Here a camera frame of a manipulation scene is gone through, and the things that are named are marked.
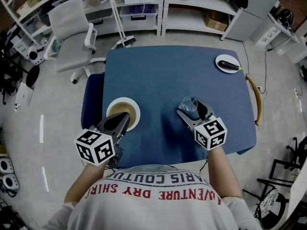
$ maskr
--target white t-shirt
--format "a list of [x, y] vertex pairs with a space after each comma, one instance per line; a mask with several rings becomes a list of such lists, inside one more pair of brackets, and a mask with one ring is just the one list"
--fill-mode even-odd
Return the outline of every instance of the white t-shirt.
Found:
[[196, 173], [168, 166], [137, 166], [97, 181], [78, 204], [64, 204], [43, 229], [260, 230], [261, 227], [243, 199], [221, 199]]

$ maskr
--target person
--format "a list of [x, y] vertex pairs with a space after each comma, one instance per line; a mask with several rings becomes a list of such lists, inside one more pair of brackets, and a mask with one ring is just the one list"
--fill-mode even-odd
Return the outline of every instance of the person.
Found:
[[45, 230], [260, 230], [222, 147], [208, 152], [210, 184], [197, 173], [143, 165], [103, 178], [88, 164]]

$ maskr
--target black stand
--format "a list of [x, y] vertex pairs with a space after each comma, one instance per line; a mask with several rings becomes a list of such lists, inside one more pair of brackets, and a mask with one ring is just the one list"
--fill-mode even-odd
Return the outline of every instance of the black stand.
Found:
[[10, 63], [12, 63], [14, 66], [18, 67], [21, 71], [23, 71], [24, 73], [28, 74], [25, 84], [31, 88], [39, 75], [39, 66], [33, 66], [31, 68], [30, 71], [26, 71], [23, 67], [21, 67], [20, 65], [18, 65], [15, 61], [13, 61], [11, 58], [9, 58], [7, 55], [5, 55], [4, 53], [1, 52], [1, 55], [3, 56], [3, 58], [5, 58], [7, 61], [9, 61]]

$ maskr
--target white saucer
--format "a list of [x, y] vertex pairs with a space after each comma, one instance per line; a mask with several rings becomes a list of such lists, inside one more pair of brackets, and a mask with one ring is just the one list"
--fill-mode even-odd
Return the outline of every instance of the white saucer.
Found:
[[223, 68], [219, 66], [219, 61], [224, 60], [224, 61], [228, 61], [234, 65], [237, 65], [240, 67], [240, 63], [238, 62], [238, 60], [236, 58], [234, 58], [233, 56], [230, 55], [219, 55], [217, 58], [215, 58], [215, 64], [216, 66], [223, 72], [226, 73], [236, 73], [239, 70], [233, 70], [233, 69], [228, 69], [228, 68]]
[[139, 123], [139, 121], [140, 121], [140, 117], [141, 117], [140, 108], [139, 108], [138, 104], [134, 100], [132, 100], [130, 98], [127, 98], [127, 97], [120, 97], [120, 98], [117, 98], [114, 101], [112, 101], [110, 103], [110, 105], [108, 106], [108, 108], [106, 110], [106, 116], [107, 117], [110, 116], [110, 110], [111, 110], [112, 106], [114, 106], [115, 104], [117, 104], [119, 102], [129, 103], [134, 108], [134, 110], [135, 110], [135, 113], [136, 113], [135, 122], [134, 122], [134, 124], [130, 128], [127, 129], [127, 131], [130, 131], [130, 130], [134, 129], [137, 126], [137, 124]]

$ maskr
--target speaker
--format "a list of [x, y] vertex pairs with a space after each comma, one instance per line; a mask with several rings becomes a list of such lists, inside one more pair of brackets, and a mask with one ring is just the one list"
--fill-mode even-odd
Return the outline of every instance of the speaker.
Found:
[[14, 191], [19, 189], [19, 183], [15, 174], [5, 174], [2, 178], [2, 181], [7, 189]]
[[0, 173], [2, 174], [14, 173], [13, 163], [9, 158], [0, 159]]

